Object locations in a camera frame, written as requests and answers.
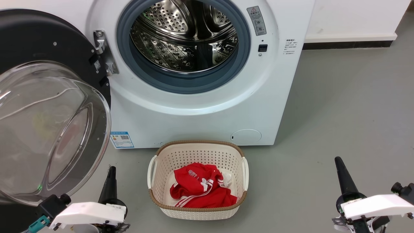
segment door hinge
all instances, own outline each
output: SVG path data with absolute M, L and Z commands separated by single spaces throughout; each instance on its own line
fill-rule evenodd
M 109 47 L 108 39 L 104 30 L 94 31 L 95 51 L 105 61 L 106 76 L 112 74 L 119 74 L 118 67 L 113 57 L 111 48 Z

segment basket handle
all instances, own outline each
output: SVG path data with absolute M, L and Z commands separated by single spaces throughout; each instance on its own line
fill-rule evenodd
M 247 191 L 249 188 L 249 164 L 247 163 L 247 159 L 245 157 L 243 157 L 242 166 L 244 191 Z
M 154 184 L 154 177 L 155 177 L 156 164 L 157 164 L 156 158 L 157 156 L 152 157 L 151 161 L 149 162 L 148 173 L 147 173 L 148 189 L 151 189 L 152 185 Z

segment red clothing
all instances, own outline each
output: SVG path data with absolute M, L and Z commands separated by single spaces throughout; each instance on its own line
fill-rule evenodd
M 176 206 L 216 208 L 232 206 L 237 198 L 223 185 L 223 175 L 215 165 L 192 163 L 174 170 L 176 183 L 170 188 L 171 197 L 181 199 Z

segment washing machine door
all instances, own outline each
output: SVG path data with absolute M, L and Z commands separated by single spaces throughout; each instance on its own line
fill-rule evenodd
M 104 62 L 82 33 L 44 12 L 0 11 L 0 35 L 0 203 L 72 195 L 109 140 Z

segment laundry basket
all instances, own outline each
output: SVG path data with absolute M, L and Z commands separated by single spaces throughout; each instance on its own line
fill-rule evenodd
M 232 195 L 236 204 L 221 208 L 184 208 L 168 205 L 174 170 L 191 163 L 216 165 L 232 174 Z M 241 149 L 220 141 L 174 141 L 162 146 L 148 167 L 148 188 L 152 201 L 172 218 L 218 220 L 232 217 L 243 203 L 249 185 L 249 166 Z

